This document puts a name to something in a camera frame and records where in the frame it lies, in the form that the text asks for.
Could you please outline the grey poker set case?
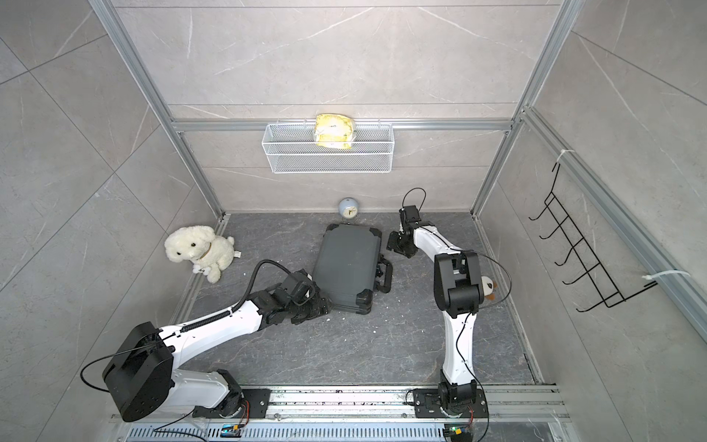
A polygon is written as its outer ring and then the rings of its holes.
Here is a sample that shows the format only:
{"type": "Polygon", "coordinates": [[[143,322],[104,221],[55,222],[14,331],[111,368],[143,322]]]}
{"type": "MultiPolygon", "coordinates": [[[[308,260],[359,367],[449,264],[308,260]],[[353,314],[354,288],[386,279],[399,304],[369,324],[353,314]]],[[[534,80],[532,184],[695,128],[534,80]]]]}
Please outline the grey poker set case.
{"type": "Polygon", "coordinates": [[[323,236],[313,280],[331,307],[368,315],[376,293],[392,286],[393,265],[381,252],[377,228],[330,224],[323,236]]]}

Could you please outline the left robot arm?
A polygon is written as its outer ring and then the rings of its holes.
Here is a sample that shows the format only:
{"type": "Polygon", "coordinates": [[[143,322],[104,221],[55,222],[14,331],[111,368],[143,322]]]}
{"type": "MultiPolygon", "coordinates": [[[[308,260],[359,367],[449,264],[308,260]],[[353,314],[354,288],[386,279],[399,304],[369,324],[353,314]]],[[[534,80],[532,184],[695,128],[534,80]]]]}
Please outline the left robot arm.
{"type": "Polygon", "coordinates": [[[288,320],[294,325],[325,316],[331,302],[306,270],[263,290],[250,280],[233,306],[190,322],[132,329],[119,350],[104,359],[102,392],[112,397],[121,419],[132,423],[156,412],[188,408],[219,417],[243,411],[246,400],[234,376],[224,369],[198,372],[184,364],[225,342],[288,320]]]}

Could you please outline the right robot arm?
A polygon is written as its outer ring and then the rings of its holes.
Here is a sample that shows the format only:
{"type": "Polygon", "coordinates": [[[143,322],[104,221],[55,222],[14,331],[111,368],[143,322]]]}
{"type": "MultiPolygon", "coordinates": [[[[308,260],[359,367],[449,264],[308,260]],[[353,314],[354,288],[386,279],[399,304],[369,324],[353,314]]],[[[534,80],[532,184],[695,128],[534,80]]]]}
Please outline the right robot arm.
{"type": "Polygon", "coordinates": [[[482,274],[484,253],[464,249],[423,220],[421,206],[401,202],[400,228],[391,232],[387,249],[407,258],[423,252],[434,265],[433,295],[445,324],[445,359],[438,398],[450,417],[473,411],[482,393],[473,367],[473,332],[484,302],[493,300],[497,284],[482,274]]]}

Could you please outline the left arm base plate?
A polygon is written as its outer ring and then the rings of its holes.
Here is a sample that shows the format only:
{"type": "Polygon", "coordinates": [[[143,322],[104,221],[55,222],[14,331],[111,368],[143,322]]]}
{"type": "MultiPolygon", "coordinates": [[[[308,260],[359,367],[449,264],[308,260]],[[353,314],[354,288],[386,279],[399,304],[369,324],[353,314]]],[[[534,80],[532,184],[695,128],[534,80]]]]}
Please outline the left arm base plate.
{"type": "Polygon", "coordinates": [[[267,415],[272,390],[245,389],[239,396],[229,394],[224,403],[213,409],[196,407],[191,414],[195,418],[230,419],[246,418],[263,419],[267,415]]]}

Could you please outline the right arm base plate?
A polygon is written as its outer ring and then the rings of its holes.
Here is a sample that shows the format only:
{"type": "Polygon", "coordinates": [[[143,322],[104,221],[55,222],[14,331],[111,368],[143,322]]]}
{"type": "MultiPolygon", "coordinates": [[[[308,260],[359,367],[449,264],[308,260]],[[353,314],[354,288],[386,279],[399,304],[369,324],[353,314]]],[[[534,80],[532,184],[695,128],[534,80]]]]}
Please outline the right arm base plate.
{"type": "Polygon", "coordinates": [[[471,396],[453,399],[443,394],[438,388],[417,388],[406,393],[405,401],[414,407],[416,418],[448,419],[485,419],[489,417],[488,401],[485,392],[478,388],[474,398],[471,396]]]}

